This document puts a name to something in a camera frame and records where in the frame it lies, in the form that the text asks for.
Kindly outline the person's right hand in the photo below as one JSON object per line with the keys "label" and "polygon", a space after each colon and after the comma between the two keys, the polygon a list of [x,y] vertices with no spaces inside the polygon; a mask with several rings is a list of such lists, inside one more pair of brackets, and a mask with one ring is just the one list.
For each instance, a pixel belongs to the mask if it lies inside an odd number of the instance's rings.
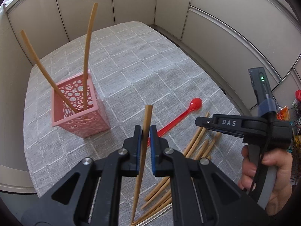
{"label": "person's right hand", "polygon": [[[252,179],[256,174],[256,165],[249,160],[249,150],[247,146],[242,148],[242,175],[238,182],[241,189],[250,190]],[[292,187],[290,185],[290,177],[292,170],[292,155],[291,153],[276,148],[264,154],[262,164],[267,166],[277,166],[277,178],[270,196],[269,202],[266,206],[266,212],[272,216],[277,214],[288,202],[292,194]]]}

